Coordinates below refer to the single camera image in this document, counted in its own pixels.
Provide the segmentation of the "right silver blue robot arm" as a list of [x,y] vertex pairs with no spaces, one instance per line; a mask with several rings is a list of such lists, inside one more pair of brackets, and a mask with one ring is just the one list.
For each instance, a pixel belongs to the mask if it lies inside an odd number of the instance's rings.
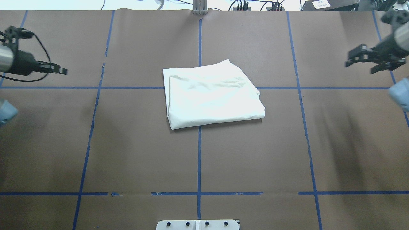
[[[381,40],[377,45],[370,48],[365,44],[358,45],[347,54],[345,67],[355,63],[375,63],[370,69],[370,74],[380,71],[393,71],[406,64],[409,55],[409,25],[406,22],[398,26],[393,32]],[[388,89],[392,100],[400,106],[403,111],[409,110],[408,78],[396,82]]]

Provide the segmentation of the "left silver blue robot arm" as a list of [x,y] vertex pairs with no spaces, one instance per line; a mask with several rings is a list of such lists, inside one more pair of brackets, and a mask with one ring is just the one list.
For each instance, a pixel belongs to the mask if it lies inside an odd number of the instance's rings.
[[[25,51],[12,51],[11,48],[1,45],[1,64],[2,73],[28,76],[32,72],[45,74],[62,74],[67,75],[68,70],[44,61],[37,61],[35,57]],[[0,124],[7,124],[18,114],[18,110],[7,100],[1,98],[0,101]]]

